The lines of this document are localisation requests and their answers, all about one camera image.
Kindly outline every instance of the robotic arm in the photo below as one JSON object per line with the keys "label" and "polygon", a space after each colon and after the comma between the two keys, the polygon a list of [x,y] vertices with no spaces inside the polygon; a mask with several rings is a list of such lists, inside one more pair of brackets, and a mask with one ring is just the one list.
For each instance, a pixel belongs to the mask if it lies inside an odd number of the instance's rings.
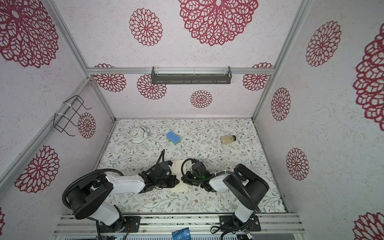
{"label": "robotic arm", "polygon": [[[125,217],[116,205],[112,206],[105,199],[111,194],[144,193],[152,191],[155,187],[160,189],[175,187],[179,180],[172,175],[169,168],[172,162],[164,162],[164,153],[165,150],[155,165],[137,175],[123,176],[115,169],[98,169],[77,179],[64,191],[62,196],[64,205],[73,210],[76,219],[98,220],[109,232],[122,231],[126,224]],[[184,174],[183,166],[187,161],[192,161],[191,171]],[[257,204],[269,190],[268,184],[243,164],[238,164],[233,171],[211,174],[202,162],[187,159],[182,164],[181,170],[183,174],[181,180],[186,184],[201,186],[208,192],[231,190],[240,201],[232,216],[233,225],[239,229],[244,229],[254,212],[260,211]],[[105,174],[107,171],[117,172],[120,176]]]}

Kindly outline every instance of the floral tablecloth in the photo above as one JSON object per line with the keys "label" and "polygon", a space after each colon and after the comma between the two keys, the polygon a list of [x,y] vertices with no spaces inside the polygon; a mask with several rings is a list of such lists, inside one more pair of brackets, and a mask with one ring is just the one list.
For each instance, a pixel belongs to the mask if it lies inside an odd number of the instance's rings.
{"label": "floral tablecloth", "polygon": [[[129,132],[145,127],[151,133],[143,143],[131,142]],[[173,131],[181,142],[174,145],[166,134]],[[235,135],[228,145],[220,137]],[[196,158],[211,172],[231,170],[238,163],[254,171],[269,184],[269,191],[259,203],[262,212],[285,212],[271,170],[266,162],[256,130],[250,119],[135,119],[120,120],[99,168],[115,168],[132,175],[148,169],[158,159],[162,149],[165,160]],[[114,194],[107,198],[123,213],[127,212],[233,212],[239,201],[227,190],[224,193],[206,192],[189,186],[187,192],[173,193],[170,189],[143,194]]]}

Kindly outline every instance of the blue sponge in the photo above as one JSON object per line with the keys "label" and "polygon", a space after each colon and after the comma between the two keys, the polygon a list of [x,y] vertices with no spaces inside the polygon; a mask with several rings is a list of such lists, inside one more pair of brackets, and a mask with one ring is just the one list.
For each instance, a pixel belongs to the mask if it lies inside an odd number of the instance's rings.
{"label": "blue sponge", "polygon": [[173,144],[175,144],[175,145],[181,141],[181,138],[179,138],[179,136],[174,134],[172,131],[167,133],[167,139],[169,141],[173,142]]}

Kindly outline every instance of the red flower pattern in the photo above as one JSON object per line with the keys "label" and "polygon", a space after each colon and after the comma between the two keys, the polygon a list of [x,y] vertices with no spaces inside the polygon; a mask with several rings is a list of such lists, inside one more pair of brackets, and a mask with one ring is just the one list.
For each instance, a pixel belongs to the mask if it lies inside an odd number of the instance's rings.
{"label": "red flower pattern", "polygon": [[144,46],[157,44],[163,36],[159,18],[148,9],[137,9],[129,20],[129,28],[135,39]]}
{"label": "red flower pattern", "polygon": [[205,108],[212,102],[212,95],[208,91],[198,90],[192,93],[191,103],[197,108]]}
{"label": "red flower pattern", "polygon": [[5,225],[4,217],[5,217],[5,214],[3,214],[3,213],[1,212],[1,207],[0,207],[0,236],[3,234],[3,233],[2,233],[2,231],[3,231],[3,226]]}
{"label": "red flower pattern", "polygon": [[384,131],[384,23],[375,40],[364,49],[365,55],[356,66],[356,103],[365,110],[364,117],[373,119]]}
{"label": "red flower pattern", "polygon": [[340,42],[340,25],[330,21],[321,25],[311,37],[307,47],[307,62],[312,67],[323,65],[336,51]]}
{"label": "red flower pattern", "polygon": [[355,240],[383,240],[384,216],[380,212],[375,214],[367,212],[365,215],[360,215],[355,221],[353,233]]}
{"label": "red flower pattern", "polygon": [[[96,68],[114,68],[110,64],[99,64]],[[123,74],[95,74],[93,75],[95,81],[100,87],[110,92],[120,92],[125,88],[126,82]]]}
{"label": "red flower pattern", "polygon": [[201,43],[223,45],[244,32],[257,0],[179,0],[184,27]]}
{"label": "red flower pattern", "polygon": [[[259,63],[253,66],[253,68],[273,68],[270,63]],[[267,74],[246,74],[243,77],[243,85],[246,89],[257,91],[263,89],[269,78]]]}
{"label": "red flower pattern", "polygon": [[148,99],[160,99],[167,92],[167,86],[163,84],[152,84],[149,74],[140,76],[137,80],[137,89],[140,94]]}
{"label": "red flower pattern", "polygon": [[291,107],[291,96],[285,88],[279,88],[272,97],[271,112],[274,119],[281,121],[287,117]]}
{"label": "red flower pattern", "polygon": [[309,165],[307,156],[298,148],[292,148],[286,160],[289,174],[296,180],[304,180],[308,175]]}
{"label": "red flower pattern", "polygon": [[43,146],[15,181],[15,187],[28,193],[42,191],[55,179],[58,169],[57,153],[50,146]]}
{"label": "red flower pattern", "polygon": [[96,131],[96,122],[90,113],[83,113],[77,122],[79,133],[84,138],[91,138]]}
{"label": "red flower pattern", "polygon": [[0,51],[23,67],[49,65],[59,49],[52,19],[39,0],[0,1]]}

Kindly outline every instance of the white alarm clock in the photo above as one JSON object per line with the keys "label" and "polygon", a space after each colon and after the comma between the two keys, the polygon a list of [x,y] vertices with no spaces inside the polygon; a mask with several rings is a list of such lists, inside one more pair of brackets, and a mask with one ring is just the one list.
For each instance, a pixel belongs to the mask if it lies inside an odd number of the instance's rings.
{"label": "white alarm clock", "polygon": [[133,143],[142,143],[144,142],[145,139],[148,138],[149,133],[150,133],[149,128],[144,129],[142,127],[136,127],[131,130],[129,135],[132,138]]}

